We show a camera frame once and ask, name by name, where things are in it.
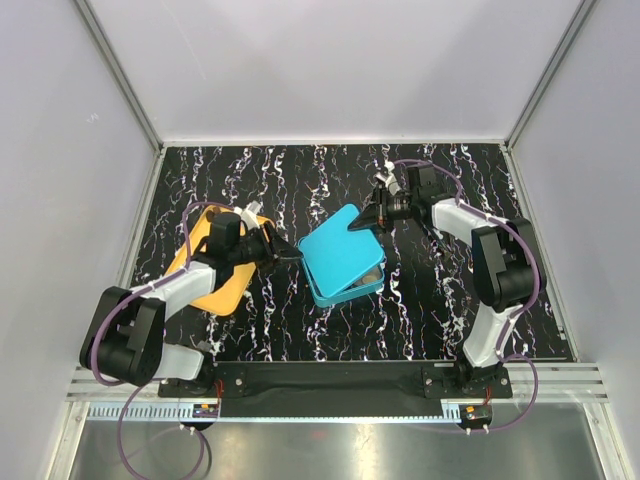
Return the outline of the teal tin lid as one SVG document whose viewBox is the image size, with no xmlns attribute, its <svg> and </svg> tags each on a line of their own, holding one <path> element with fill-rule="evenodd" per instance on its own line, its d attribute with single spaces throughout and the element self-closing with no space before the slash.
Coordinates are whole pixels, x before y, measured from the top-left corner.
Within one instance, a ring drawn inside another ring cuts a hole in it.
<svg viewBox="0 0 640 480">
<path fill-rule="evenodd" d="M 302 266 L 319 306 L 367 295 L 381 286 L 383 247 L 371 230 L 349 229 L 359 214 L 356 205 L 346 204 L 298 242 Z"/>
</svg>

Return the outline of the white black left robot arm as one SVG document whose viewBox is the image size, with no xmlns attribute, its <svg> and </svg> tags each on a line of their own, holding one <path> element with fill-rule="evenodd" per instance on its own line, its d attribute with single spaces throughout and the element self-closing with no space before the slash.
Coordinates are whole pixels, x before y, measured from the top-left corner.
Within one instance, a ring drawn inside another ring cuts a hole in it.
<svg viewBox="0 0 640 480">
<path fill-rule="evenodd" d="M 249 214 L 246 209 L 207 210 L 209 232 L 196 246 L 185 243 L 183 266 L 133 289 L 104 290 L 79 353 L 80 365 L 105 386 L 143 387 L 154 379 L 178 379 L 193 395 L 208 394 L 216 372 L 204 364 L 203 351 L 165 342 L 166 321 L 223 289 L 239 266 L 260 270 L 303 258 L 271 223 L 259 223 Z"/>
</svg>

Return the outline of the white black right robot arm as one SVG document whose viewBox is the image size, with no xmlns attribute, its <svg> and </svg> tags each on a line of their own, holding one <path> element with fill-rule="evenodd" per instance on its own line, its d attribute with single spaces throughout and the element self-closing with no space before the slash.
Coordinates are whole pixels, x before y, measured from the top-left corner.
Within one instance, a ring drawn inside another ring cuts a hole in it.
<svg viewBox="0 0 640 480">
<path fill-rule="evenodd" d="M 395 163 L 386 162 L 376 172 L 369 202 L 348 228 L 388 232 L 399 220 L 413 220 L 428 233 L 470 247 L 480 305 L 445 380 L 463 395 L 476 396 L 501 381 L 506 341 L 546 287 L 535 231 L 525 218 L 507 220 L 469 205 L 461 186 L 449 193 L 439 180 L 446 169 L 414 159 L 402 164 L 407 185 L 400 186 Z"/>
</svg>

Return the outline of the teal tin box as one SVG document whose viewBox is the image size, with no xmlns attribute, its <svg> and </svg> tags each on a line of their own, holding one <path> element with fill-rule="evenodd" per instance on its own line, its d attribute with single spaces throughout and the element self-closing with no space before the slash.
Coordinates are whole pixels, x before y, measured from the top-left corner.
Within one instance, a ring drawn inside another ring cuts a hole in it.
<svg viewBox="0 0 640 480">
<path fill-rule="evenodd" d="M 319 307 L 369 295 L 379 289 L 384 280 L 381 263 L 385 254 L 376 240 L 341 246 L 336 243 L 320 245 L 304 237 L 299 242 L 299 249 L 303 253 L 302 267 L 307 282 Z M 357 286 L 356 282 L 367 274 L 376 275 L 378 280 Z"/>
</svg>

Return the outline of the orange plastic tray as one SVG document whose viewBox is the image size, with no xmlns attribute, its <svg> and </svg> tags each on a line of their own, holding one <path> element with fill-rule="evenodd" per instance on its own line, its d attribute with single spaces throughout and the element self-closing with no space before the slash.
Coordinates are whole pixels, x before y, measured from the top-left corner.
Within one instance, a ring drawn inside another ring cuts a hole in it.
<svg viewBox="0 0 640 480">
<path fill-rule="evenodd" d="M 214 315 L 230 315 L 240 303 L 254 273 L 261 267 L 255 263 L 234 265 L 228 253 L 250 230 L 233 212 L 234 207 L 198 202 L 191 208 L 202 207 L 193 229 L 187 226 L 188 214 L 182 216 L 185 241 L 171 264 L 167 275 L 156 287 L 166 302 L 169 316 L 186 306 L 194 306 Z M 262 229 L 272 222 L 258 214 Z"/>
</svg>

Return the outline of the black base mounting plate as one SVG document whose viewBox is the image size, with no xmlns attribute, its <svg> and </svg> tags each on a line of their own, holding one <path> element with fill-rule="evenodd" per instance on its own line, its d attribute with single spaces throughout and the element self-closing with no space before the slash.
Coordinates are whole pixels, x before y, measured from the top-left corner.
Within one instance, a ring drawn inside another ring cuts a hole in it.
<svg viewBox="0 0 640 480">
<path fill-rule="evenodd" d="M 158 395 L 218 399 L 225 419 L 311 420 L 427 417 L 444 400 L 503 400 L 513 396 L 506 368 L 465 383 L 449 362 L 219 362 L 199 379 L 170 379 Z"/>
</svg>

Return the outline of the left connector module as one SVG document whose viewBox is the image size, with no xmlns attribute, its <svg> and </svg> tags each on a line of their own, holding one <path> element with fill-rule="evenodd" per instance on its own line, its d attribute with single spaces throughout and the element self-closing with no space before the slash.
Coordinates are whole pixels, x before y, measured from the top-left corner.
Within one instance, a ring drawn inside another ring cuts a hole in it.
<svg viewBox="0 0 640 480">
<path fill-rule="evenodd" d="M 199 419 L 213 419 L 220 416 L 219 403 L 195 403 L 192 408 L 192 417 Z"/>
</svg>

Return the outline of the orange connector module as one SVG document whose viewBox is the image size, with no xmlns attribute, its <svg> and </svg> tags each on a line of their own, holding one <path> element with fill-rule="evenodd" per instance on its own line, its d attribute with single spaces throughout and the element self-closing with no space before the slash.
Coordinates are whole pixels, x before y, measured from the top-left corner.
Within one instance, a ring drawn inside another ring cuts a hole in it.
<svg viewBox="0 0 640 480">
<path fill-rule="evenodd" d="M 470 435 L 472 432 L 489 432 L 493 419 L 493 408 L 489 404 L 467 405 L 460 408 L 460 428 Z"/>
</svg>

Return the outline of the aluminium frame rail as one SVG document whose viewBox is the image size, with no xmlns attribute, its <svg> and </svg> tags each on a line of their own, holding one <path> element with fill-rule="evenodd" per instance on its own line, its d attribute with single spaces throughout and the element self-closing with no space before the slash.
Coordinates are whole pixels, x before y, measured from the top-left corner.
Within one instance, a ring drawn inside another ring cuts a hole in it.
<svg viewBox="0 0 640 480">
<path fill-rule="evenodd" d="M 122 94 L 137 125 L 144 134 L 147 143 L 154 153 L 158 154 L 162 150 L 164 142 L 154 128 L 149 115 L 136 94 L 105 28 L 93 8 L 92 2 L 87 0 L 73 0 L 72 4 L 99 51 L 101 58 L 106 63 L 112 79 Z"/>
</svg>

